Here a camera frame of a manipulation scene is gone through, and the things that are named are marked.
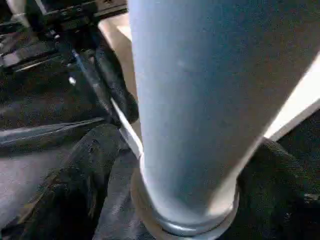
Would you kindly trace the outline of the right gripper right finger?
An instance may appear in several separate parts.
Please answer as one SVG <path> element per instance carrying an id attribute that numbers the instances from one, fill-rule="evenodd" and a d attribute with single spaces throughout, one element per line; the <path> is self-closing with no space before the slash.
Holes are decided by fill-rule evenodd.
<path id="1" fill-rule="evenodd" d="M 318 240 L 320 179 L 265 138 L 243 169 L 240 230 L 246 240 Z"/>

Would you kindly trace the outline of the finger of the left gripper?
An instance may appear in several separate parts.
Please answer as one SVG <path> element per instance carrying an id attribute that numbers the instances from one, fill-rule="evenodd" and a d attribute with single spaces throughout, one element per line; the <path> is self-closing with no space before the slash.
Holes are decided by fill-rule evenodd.
<path id="1" fill-rule="evenodd" d="M 106 104 L 113 124 L 119 125 L 121 122 L 111 103 L 111 99 L 114 99 L 128 122 L 130 124 L 135 123 L 139 118 L 138 104 L 126 86 L 123 69 L 115 52 L 110 49 L 97 49 L 95 52 L 95 66 L 107 90 Z"/>

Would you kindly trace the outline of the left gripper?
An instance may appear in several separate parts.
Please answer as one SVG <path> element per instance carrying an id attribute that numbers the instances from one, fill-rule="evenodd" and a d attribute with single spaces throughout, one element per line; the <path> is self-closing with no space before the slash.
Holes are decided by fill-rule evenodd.
<path id="1" fill-rule="evenodd" d="M 14 73 L 56 55 L 80 92 L 119 126 L 111 94 L 86 52 L 100 48 L 100 21 L 128 11 L 126 0 L 2 0 L 0 71 Z"/>

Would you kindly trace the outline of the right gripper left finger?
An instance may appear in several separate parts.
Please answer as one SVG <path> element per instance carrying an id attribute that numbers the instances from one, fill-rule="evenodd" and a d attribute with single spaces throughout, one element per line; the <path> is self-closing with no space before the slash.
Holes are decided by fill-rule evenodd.
<path id="1" fill-rule="evenodd" d="M 124 145 L 114 125 L 90 130 L 30 203 L 27 214 L 19 220 L 23 224 L 19 239 L 92 239 L 112 166 Z"/>

